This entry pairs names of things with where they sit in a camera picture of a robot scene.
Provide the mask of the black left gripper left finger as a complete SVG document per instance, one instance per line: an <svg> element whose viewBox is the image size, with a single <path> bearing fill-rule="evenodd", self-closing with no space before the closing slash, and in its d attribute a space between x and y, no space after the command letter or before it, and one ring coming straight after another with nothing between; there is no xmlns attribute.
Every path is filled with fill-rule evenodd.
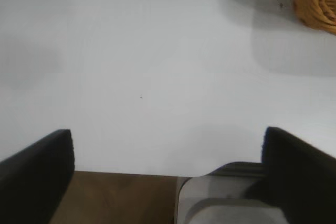
<svg viewBox="0 0 336 224"><path fill-rule="evenodd" d="M74 170L70 130L56 130L1 161L1 223L49 223Z"/></svg>

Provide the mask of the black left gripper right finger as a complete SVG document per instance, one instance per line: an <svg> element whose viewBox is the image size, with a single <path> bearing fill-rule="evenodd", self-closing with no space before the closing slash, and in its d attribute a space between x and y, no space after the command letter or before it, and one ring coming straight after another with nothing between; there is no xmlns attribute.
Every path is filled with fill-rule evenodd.
<svg viewBox="0 0 336 224"><path fill-rule="evenodd" d="M335 158L268 127L261 163L270 196L289 223L335 223Z"/></svg>

